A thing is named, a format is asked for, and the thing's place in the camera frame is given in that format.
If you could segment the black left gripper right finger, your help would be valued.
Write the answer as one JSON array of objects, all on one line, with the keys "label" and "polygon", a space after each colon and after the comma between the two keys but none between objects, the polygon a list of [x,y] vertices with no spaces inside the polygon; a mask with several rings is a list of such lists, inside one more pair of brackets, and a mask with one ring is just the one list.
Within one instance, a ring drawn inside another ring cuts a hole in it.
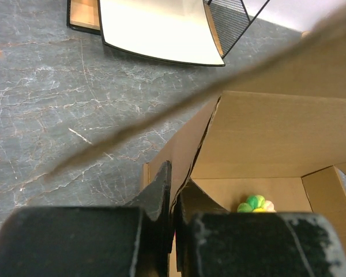
[{"label": "black left gripper right finger", "polygon": [[346,254],[320,214],[229,212],[193,181],[174,211],[183,276],[346,276]]}]

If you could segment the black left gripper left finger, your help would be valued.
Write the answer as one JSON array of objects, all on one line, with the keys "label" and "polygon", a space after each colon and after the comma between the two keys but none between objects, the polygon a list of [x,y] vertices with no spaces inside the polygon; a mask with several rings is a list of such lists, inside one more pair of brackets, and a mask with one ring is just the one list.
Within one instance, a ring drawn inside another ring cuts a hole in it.
[{"label": "black left gripper left finger", "polygon": [[24,207],[0,229],[0,276],[167,276],[171,164],[120,206]]}]

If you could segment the rainbow flower toy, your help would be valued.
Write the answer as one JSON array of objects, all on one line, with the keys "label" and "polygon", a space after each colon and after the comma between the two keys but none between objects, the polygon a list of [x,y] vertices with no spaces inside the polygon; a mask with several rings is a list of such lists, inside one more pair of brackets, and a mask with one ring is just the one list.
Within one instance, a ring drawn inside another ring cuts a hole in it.
[{"label": "rainbow flower toy", "polygon": [[237,212],[276,212],[274,204],[260,194],[250,195],[237,207]]}]

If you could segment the brown cardboard box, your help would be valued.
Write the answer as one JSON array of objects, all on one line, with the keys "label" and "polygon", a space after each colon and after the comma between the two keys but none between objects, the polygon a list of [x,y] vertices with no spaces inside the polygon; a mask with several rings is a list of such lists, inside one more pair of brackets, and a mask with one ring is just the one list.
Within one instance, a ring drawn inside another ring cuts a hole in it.
[{"label": "brown cardboard box", "polygon": [[325,217],[346,254],[346,5],[304,38],[257,65],[222,78],[143,120],[86,146],[48,173],[90,163],[118,144],[202,101],[148,163],[145,187],[171,164],[169,276],[177,267],[174,211],[193,181],[229,212],[250,195],[274,204],[270,214]]}]

